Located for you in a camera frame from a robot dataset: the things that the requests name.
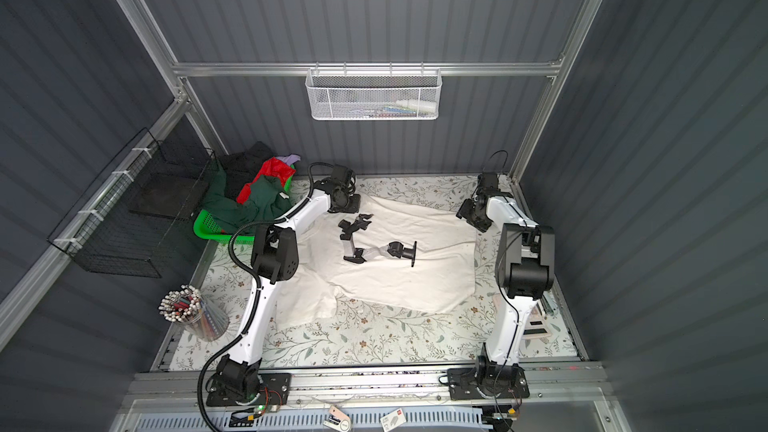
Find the white printed t shirt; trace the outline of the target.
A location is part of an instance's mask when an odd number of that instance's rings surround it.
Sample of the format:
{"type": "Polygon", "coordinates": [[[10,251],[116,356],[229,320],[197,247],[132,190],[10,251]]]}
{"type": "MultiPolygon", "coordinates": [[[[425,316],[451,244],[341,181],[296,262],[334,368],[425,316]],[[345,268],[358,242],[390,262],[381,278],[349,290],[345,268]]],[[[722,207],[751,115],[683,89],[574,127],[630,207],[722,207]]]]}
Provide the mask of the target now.
{"type": "Polygon", "coordinates": [[[324,214],[298,236],[299,266],[277,296],[278,328],[309,324],[336,314],[342,298],[446,313],[475,291],[476,231],[451,212],[363,196],[370,217],[353,232],[361,264],[342,240],[340,222],[357,214],[324,214]]]}

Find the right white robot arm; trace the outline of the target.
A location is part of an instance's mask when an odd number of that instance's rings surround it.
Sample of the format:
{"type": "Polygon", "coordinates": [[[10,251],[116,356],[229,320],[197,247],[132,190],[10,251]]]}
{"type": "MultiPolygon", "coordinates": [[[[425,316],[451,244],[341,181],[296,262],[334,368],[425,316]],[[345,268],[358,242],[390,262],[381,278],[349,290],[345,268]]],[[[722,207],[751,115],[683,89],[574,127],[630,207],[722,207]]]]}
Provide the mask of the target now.
{"type": "Polygon", "coordinates": [[[493,226],[500,230],[494,262],[500,305],[475,365],[448,371],[451,398],[527,398],[520,349],[533,310],[554,283],[554,231],[528,217],[491,172],[479,174],[472,197],[464,200],[457,217],[480,232],[493,226]]]}

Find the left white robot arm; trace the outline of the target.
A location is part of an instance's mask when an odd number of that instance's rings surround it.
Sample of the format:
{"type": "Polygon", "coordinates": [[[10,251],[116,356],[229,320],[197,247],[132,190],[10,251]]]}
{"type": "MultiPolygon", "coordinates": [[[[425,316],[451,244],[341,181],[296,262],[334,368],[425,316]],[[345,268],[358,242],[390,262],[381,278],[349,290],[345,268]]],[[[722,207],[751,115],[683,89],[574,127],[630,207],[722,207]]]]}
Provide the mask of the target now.
{"type": "Polygon", "coordinates": [[[359,210],[356,174],[341,165],[329,165],[330,175],[312,179],[306,197],[282,216],[271,221],[251,222],[238,231],[251,229],[254,240],[251,258],[242,262],[228,243],[232,261],[252,278],[252,288],[238,336],[206,363],[216,362],[211,377],[211,397],[229,403],[250,405],[262,396],[259,368],[269,321],[282,285],[292,279],[299,266],[298,239],[315,220],[326,214],[359,210]]]}

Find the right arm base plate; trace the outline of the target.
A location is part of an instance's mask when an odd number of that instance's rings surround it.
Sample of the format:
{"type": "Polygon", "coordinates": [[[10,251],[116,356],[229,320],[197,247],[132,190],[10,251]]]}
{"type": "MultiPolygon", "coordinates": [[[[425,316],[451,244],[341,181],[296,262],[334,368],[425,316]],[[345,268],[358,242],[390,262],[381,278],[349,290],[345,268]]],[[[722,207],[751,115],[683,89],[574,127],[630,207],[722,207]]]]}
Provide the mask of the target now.
{"type": "Polygon", "coordinates": [[[530,397],[525,371],[518,364],[503,368],[492,366],[484,371],[452,368],[447,372],[447,386],[454,401],[522,401],[530,397]]]}

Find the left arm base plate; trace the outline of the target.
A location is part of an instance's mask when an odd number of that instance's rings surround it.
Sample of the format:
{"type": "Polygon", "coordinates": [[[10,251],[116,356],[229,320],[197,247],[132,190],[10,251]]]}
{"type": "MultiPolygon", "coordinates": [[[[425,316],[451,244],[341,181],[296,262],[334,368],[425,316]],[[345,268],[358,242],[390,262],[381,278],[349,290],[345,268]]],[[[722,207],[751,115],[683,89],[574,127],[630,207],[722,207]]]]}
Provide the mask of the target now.
{"type": "Polygon", "coordinates": [[[288,373],[250,373],[230,377],[216,372],[204,385],[205,405],[209,407],[256,407],[267,409],[286,404],[292,375],[288,373]]]}

